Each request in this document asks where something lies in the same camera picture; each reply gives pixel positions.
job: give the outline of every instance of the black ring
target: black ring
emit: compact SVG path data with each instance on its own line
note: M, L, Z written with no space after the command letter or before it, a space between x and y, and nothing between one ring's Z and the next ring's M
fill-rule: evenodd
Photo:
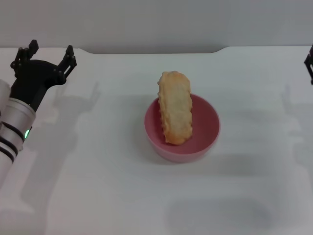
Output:
M4 153L6 156L8 156L9 159L11 159L12 163L14 162L14 157L8 150L0 147L0 152Z
M8 147L10 147L16 154L16 156L18 155L18 149L14 146L14 144L12 144L10 141L7 141L5 138L3 138L2 136L0 136L0 142L4 143L5 145L7 145Z
M20 132L19 129L17 129L16 127L14 127L14 126L12 126L12 125L10 125L10 124L4 122L4 121L3 121L2 123L3 123L3 125L4 125L6 128L8 128L8 129L10 129L11 131L14 131L16 134L18 134L18 135L20 136L20 138L22 139L23 142L25 141L25 137L24 137L23 133Z

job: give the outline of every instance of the bread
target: bread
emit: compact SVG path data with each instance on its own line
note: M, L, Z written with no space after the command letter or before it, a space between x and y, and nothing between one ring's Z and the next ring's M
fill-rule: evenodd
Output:
M164 72L159 82L158 102L165 141L175 145L192 136L192 100L188 78L177 71Z

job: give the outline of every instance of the bowl rim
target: bowl rim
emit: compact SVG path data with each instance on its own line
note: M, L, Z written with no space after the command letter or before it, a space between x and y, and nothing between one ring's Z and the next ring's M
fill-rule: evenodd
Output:
M144 126L144 129L145 129L146 136L147 136L147 138L149 139L150 143L152 143L154 147L156 147L156 148L158 148L158 149L161 149L161 150L162 150L163 152L165 152L166 154L176 154L176 155L181 155L181 156L191 156L191 155L200 153L200 152L202 152L202 151L206 152L206 150L210 149L210 148L215 144L215 142L217 141L217 139L218 139L219 136L220 136L220 132L221 132L221 120L220 120L220 115L218 114L218 112L216 111L216 109L214 108L214 106L213 106L210 102L208 102L206 99L202 98L201 96L199 96L199 95L197 95L197 94L191 93L190 95L196 96L196 97L198 97L198 98L204 100L205 102L207 102L207 103L213 108L214 112L215 112L216 115L217 115L218 121L219 121L219 131L218 131L218 133L217 133L217 135L216 135L214 141L213 141L208 147L206 147L206 148L204 148L204 149L202 149L202 150L200 150L200 151L194 152L194 153L174 153L174 152L170 152L170 151L168 151L168 150L165 150L164 148L161 148L161 147L157 146L157 145L152 141L152 139L149 137L148 132L147 132L147 129L146 129L146 124L145 124L146 116L147 116L147 113L148 113L148 109L151 107L151 105L152 105L154 102L156 102L156 101L158 100L158 98L155 98L155 99L151 102L151 104L149 105L149 107L147 108L147 111L146 111L146 113L145 113L145 117L144 117L144 120L143 120L143 126Z

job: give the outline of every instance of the white table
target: white table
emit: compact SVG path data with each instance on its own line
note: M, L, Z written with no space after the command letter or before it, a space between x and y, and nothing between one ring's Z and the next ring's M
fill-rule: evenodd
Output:
M313 87L309 47L213 54L96 55L75 50L66 86L42 101L0 191L1 235L312 235ZM0 49L14 81L16 48ZM62 48L34 58L59 63ZM178 70L217 109L204 159L153 152L143 117L163 71Z

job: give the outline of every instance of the toasted bread slice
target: toasted bread slice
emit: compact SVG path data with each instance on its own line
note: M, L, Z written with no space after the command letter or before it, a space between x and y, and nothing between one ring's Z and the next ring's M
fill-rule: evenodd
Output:
M164 72L159 82L162 128L168 143L180 145L192 136L192 100L188 78L177 71Z

